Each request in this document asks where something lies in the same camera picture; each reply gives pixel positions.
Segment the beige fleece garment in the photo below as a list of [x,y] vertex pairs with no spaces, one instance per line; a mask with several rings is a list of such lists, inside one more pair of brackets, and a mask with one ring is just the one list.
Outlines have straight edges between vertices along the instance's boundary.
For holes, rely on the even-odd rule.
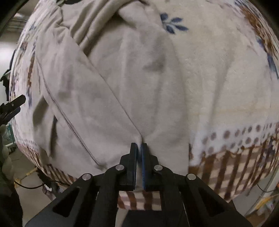
[[147,143],[188,172],[181,66],[150,1],[47,5],[35,48],[35,142],[45,164],[79,177],[105,172]]

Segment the floral fleece blanket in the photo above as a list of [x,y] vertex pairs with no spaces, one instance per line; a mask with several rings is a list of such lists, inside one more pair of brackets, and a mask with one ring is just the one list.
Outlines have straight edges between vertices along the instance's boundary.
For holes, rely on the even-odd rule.
[[[39,1],[27,21],[9,85],[10,99],[25,95],[26,102],[12,128],[18,148],[38,168],[72,184],[80,176],[43,163],[34,134],[35,48],[51,2],[80,1]],[[250,1],[150,2],[182,70],[187,173],[230,201],[278,166],[278,38]]]

